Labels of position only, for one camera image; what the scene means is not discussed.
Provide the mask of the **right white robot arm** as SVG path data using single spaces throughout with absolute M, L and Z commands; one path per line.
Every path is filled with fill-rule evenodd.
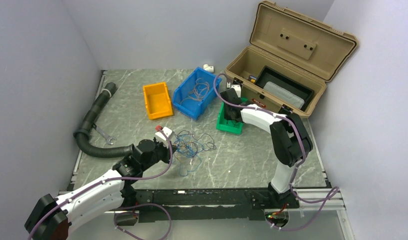
M 253 125 L 271 135 L 274 153 L 279 161 L 269 186 L 268 203 L 278 208 L 287 200 L 298 166 L 313 149 L 301 117 L 295 113 L 280 114 L 261 108 L 251 101 L 242 101 L 232 88 L 217 94 L 225 104 L 228 120 Z

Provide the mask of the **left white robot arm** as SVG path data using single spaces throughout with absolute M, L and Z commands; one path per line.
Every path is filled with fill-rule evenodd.
M 172 163 L 176 147 L 156 139 L 144 139 L 132 153 L 94 181 L 64 195 L 41 197 L 25 223 L 30 240 L 65 240 L 93 218 L 111 210 L 147 206 L 133 183 L 158 162 Z

